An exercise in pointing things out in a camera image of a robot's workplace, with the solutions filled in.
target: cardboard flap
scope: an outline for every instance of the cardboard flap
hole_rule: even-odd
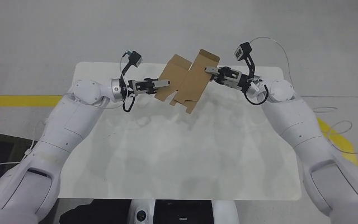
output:
[[[190,68],[191,62],[187,59],[175,54],[164,68],[159,80],[169,80],[170,85],[157,90],[156,99],[165,101],[166,98],[177,91]]]
[[[165,101],[170,94],[178,91],[170,105],[174,106],[179,102],[186,106],[186,112],[191,114],[211,79],[211,75],[204,71],[205,67],[216,67],[219,61],[218,56],[203,49],[199,51],[191,67],[191,62],[174,55],[159,77],[160,80],[170,80],[170,85],[160,88],[155,98]]]
[[[207,66],[216,67],[219,61],[218,56],[201,49],[174,99],[181,104],[184,104],[187,100],[199,101],[202,92],[211,79],[211,75],[206,73],[204,69]]]

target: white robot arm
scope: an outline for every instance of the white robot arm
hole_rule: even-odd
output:
[[[336,224],[357,223],[358,167],[342,157],[323,136],[315,114],[286,80],[263,80],[255,76],[249,43],[235,51],[245,60],[249,75],[229,67],[206,67],[212,79],[244,93],[261,105],[275,132],[292,146],[303,164],[305,189],[316,207]],[[257,98],[253,103],[248,98]]]
[[[121,85],[119,78],[105,85],[77,81],[49,115],[36,146],[0,178],[0,223],[41,221],[57,200],[66,159],[91,132],[107,104],[127,96],[154,94],[168,85],[168,80],[150,78],[129,81],[129,86]]]

